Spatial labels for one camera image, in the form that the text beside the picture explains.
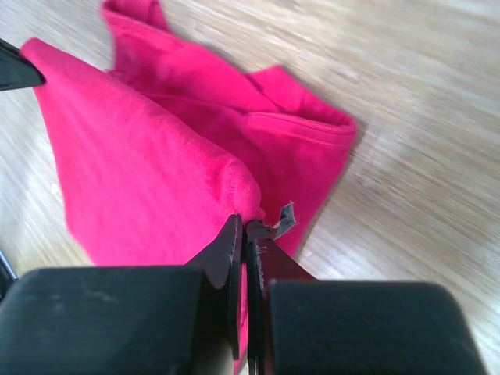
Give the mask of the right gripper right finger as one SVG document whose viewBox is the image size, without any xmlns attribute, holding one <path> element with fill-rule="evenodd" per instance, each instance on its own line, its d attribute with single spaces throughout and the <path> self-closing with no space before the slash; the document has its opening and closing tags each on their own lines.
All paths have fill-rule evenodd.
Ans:
<svg viewBox="0 0 500 375">
<path fill-rule="evenodd" d="M 438 284 L 317 280 L 278 244 L 295 225 L 247 223 L 251 374 L 476 374 L 463 311 Z"/>
</svg>

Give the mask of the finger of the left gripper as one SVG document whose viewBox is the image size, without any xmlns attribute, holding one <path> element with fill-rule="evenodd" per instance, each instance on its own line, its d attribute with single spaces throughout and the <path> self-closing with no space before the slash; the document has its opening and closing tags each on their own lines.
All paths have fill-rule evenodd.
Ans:
<svg viewBox="0 0 500 375">
<path fill-rule="evenodd" d="M 4 40 L 0 42 L 0 91 L 34 88 L 45 83 L 41 72 L 20 50 Z"/>
</svg>

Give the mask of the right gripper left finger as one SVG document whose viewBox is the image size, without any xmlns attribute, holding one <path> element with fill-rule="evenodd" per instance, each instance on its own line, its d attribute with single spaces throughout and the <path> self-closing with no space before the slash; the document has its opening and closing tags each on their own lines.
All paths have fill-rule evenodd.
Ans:
<svg viewBox="0 0 500 375">
<path fill-rule="evenodd" d="M 241 217 L 183 266 L 43 268 L 1 303 L 4 374 L 230 374 Z"/>
</svg>

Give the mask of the magenta red t shirt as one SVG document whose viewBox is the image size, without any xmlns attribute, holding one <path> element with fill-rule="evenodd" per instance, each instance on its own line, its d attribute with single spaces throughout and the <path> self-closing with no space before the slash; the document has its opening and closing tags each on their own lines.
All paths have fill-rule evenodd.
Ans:
<svg viewBox="0 0 500 375">
<path fill-rule="evenodd" d="M 239 358 L 248 357 L 246 226 L 295 225 L 293 258 L 340 177 L 355 121 L 279 66 L 242 73 L 174 35 L 156 1 L 107 1 L 113 68 L 32 38 L 21 55 L 55 157 L 66 225 L 88 267 L 183 266 L 241 217 Z"/>
</svg>

